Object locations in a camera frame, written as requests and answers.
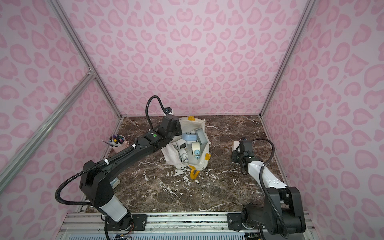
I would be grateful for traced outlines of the white canvas tote bag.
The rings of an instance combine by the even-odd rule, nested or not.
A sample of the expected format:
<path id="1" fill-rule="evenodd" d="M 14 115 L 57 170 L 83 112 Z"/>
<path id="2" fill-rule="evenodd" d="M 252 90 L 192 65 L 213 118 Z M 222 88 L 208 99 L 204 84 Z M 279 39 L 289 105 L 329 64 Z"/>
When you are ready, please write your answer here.
<path id="1" fill-rule="evenodd" d="M 205 120 L 189 116 L 180 118 L 180 123 L 182 127 L 182 133 L 196 134 L 196 130 L 200 128 L 202 128 L 206 133 Z M 206 145 L 204 151 L 201 152 L 201 157 L 196 159 L 192 152 L 193 142 L 187 142 L 183 140 L 182 135 L 174 137 L 171 143 L 162 149 L 166 164 L 176 166 L 177 168 L 189 167 L 191 169 L 190 178 L 195 180 L 199 173 L 206 169 L 208 162 L 211 159 L 211 141 L 209 140 L 209 142 L 210 143 Z"/>

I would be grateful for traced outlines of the white square alarm clock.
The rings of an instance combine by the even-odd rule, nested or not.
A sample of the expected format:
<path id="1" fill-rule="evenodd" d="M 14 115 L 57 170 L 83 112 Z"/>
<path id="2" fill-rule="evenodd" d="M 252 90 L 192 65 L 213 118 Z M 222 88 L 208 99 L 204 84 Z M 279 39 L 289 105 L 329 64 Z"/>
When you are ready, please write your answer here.
<path id="1" fill-rule="evenodd" d="M 233 151 L 238 151 L 240 149 L 240 142 L 234 141 L 233 142 Z"/>

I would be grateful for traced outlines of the light blue alarm clock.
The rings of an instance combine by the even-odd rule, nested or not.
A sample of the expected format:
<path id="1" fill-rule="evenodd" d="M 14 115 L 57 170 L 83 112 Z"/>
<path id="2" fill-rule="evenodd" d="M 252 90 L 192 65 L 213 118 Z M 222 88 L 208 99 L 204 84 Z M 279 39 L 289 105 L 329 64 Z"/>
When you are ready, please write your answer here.
<path id="1" fill-rule="evenodd" d="M 198 136 L 195 133 L 182 133 L 182 139 L 187 142 L 196 142 Z"/>

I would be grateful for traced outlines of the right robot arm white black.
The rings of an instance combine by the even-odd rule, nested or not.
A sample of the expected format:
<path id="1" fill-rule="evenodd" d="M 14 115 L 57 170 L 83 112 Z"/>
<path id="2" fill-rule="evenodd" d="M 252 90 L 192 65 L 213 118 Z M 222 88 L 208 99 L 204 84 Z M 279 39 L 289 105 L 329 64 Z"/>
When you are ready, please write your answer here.
<path id="1" fill-rule="evenodd" d="M 227 223 L 230 230 L 259 229 L 260 236 L 267 230 L 271 235 L 288 238 L 292 234 L 304 233 L 307 229 L 301 193 L 296 187 L 289 187 L 280 181 L 269 169 L 274 158 L 275 145 L 265 139 L 271 146 L 271 154 L 266 161 L 256 156 L 253 143 L 257 139 L 242 138 L 233 143 L 232 163 L 241 167 L 241 173 L 251 176 L 264 193 L 264 205 L 246 204 L 239 214 L 228 214 Z"/>

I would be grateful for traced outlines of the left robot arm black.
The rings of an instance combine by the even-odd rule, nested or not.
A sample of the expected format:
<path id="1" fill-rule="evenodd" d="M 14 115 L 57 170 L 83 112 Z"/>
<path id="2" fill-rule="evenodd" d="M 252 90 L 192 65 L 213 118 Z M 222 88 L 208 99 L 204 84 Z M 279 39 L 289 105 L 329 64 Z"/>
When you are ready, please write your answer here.
<path id="1" fill-rule="evenodd" d="M 80 190 L 91 205 L 106 216 L 107 223 L 126 230 L 133 221 L 129 210 L 116 196 L 111 181 L 137 161 L 166 147 L 181 134 L 179 118 L 169 114 L 163 117 L 157 127 L 137 138 L 128 148 L 103 161 L 88 161 L 84 165 L 83 170 L 88 172 L 81 176 Z"/>

